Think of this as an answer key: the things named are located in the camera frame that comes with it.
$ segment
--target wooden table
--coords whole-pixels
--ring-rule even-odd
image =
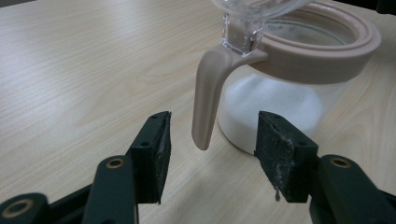
[[[357,162],[396,194],[396,17],[339,3],[383,43],[313,139],[319,155]],[[275,202],[259,161],[216,125],[208,151],[191,139],[195,71],[217,45],[208,0],[38,0],[0,8],[0,202],[25,192],[53,202],[123,154],[146,118],[170,110],[173,152],[163,204],[141,223],[310,223],[308,204]]]

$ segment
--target clear glass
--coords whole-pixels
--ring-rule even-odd
[[[286,14],[312,1],[212,0],[225,12],[221,44],[241,56],[246,56],[262,39],[265,20]]]
[[[343,23],[303,8],[267,20],[262,29],[267,34],[310,45],[343,46],[356,40]]]

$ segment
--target pitcher handle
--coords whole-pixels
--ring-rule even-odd
[[[197,70],[192,139],[201,150],[207,150],[219,106],[222,86],[233,70],[239,66],[264,61],[268,55],[255,49],[248,56],[238,54],[217,45],[205,52]]]

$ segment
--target tabletop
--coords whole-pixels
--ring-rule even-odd
[[[396,17],[332,2],[371,21],[382,44],[312,139],[318,154],[358,163],[396,194]],[[0,203],[27,192],[50,202],[85,187],[124,154],[147,117],[172,111],[162,204],[141,223],[311,223],[308,203],[275,200],[259,161],[215,125],[191,139],[195,72],[217,45],[209,0],[38,0],[0,8]]]

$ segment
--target white powder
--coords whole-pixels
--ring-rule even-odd
[[[261,110],[276,113],[311,135],[322,115],[318,95],[308,86],[251,74],[251,71],[241,67],[224,84],[219,125],[227,138],[253,154]]]

